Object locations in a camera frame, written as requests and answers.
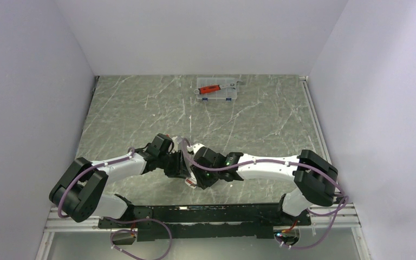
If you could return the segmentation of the white remote control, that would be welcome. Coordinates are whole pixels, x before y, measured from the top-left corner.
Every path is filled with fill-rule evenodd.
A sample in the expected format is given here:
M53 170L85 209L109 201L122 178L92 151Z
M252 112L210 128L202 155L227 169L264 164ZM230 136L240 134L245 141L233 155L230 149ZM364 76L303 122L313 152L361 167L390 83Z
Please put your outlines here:
M184 180L184 183L185 183L187 186L189 186L190 188L192 188L192 189L197 188L197 182L196 182L196 181L194 181L194 180L193 180L193 179L191 179L191 178L186 178L186 179Z

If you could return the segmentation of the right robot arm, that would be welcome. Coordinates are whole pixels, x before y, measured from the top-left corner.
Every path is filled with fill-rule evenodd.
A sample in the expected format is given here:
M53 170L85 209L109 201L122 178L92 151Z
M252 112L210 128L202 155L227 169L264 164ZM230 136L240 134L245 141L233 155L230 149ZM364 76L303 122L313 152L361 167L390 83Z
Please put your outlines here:
M335 198L337 169L304 149L289 157L259 157L231 152L224 156L201 144L183 148L197 185L206 188L211 181L244 181L266 179L294 183L295 189L282 196L277 219L289 225L313 205L331 206Z

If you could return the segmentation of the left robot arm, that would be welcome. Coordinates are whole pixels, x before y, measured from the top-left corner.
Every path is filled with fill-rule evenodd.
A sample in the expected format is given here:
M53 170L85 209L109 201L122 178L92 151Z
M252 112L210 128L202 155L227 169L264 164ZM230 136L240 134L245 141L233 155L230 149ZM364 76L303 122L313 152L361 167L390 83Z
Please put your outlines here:
M105 187L156 169L163 170L169 178L194 181L182 152L177 149L178 140L159 133L144 147L131 147L119 157L99 161L76 158L49 193L58 217L79 223L98 216L112 218L122 228L130 226L134 205L119 194L105 194Z

